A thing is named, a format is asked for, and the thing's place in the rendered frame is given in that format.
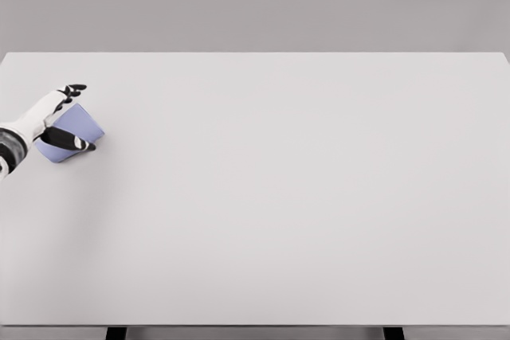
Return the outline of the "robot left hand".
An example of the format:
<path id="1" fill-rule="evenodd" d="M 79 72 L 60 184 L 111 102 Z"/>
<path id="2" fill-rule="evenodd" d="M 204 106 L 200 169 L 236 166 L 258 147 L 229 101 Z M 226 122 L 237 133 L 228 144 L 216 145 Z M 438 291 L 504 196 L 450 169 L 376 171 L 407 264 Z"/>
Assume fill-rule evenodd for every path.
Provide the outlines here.
<path id="1" fill-rule="evenodd" d="M 46 144 L 70 151 L 94 151 L 96 145 L 71 132 L 48 125 L 48 119 L 70 104 L 87 88 L 85 84 L 69 84 L 51 91 L 38 100 L 26 113 L 24 135 L 31 141 L 40 139 Z"/>

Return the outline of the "light purple cup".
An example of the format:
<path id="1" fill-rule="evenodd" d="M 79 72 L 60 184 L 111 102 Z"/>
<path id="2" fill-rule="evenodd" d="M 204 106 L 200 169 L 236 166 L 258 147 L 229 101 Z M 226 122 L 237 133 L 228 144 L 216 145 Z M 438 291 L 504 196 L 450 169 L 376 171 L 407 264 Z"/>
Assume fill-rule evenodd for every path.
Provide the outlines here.
<path id="1" fill-rule="evenodd" d="M 100 125 L 79 104 L 73 105 L 64 112 L 52 124 L 52 127 L 68 131 L 88 143 L 95 143 L 104 136 Z M 44 143 L 40 139 L 35 142 L 35 147 L 50 161 L 63 162 L 72 156 L 79 154 L 77 150 L 66 150 Z"/>

